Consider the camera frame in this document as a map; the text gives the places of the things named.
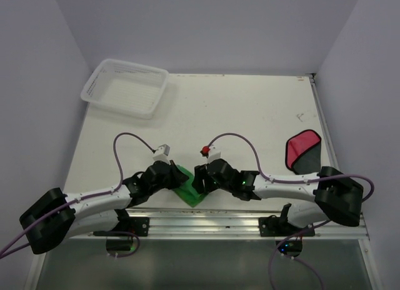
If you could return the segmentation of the green microfiber towel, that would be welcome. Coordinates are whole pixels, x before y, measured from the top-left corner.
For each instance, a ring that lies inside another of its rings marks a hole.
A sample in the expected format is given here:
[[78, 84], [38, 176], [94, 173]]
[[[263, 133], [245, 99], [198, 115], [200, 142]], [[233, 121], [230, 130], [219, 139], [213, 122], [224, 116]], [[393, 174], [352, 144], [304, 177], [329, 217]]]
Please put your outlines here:
[[188, 206], [194, 208], [200, 204], [206, 197], [206, 194], [199, 194], [195, 188], [192, 186], [194, 181], [194, 174], [187, 170], [186, 168], [178, 165], [177, 168], [185, 174], [189, 179], [172, 191]]

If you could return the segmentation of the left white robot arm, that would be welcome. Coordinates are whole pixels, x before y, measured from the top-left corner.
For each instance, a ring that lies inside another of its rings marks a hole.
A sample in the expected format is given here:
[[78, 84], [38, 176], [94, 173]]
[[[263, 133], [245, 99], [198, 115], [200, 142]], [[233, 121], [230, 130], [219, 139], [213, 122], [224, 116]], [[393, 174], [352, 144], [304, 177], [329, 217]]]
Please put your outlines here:
[[130, 227], [127, 208], [145, 203], [162, 189], [177, 189], [188, 180], [173, 161], [156, 161], [120, 185], [106, 189], [80, 194], [50, 189], [21, 215], [19, 222], [34, 254], [46, 253], [65, 239], [92, 231], [112, 231], [120, 236]]

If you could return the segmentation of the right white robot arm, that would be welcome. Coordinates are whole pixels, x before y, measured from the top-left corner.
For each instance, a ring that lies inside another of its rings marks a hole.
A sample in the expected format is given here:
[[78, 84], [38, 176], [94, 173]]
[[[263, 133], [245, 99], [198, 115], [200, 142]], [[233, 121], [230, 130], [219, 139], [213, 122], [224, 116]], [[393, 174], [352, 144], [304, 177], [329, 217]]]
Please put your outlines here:
[[199, 194], [221, 189], [242, 201], [297, 199], [297, 204], [285, 205], [278, 221], [288, 236], [321, 221], [359, 226], [364, 192], [358, 182], [329, 166], [311, 174], [264, 177], [259, 171], [238, 171], [223, 159], [196, 166], [192, 186]]

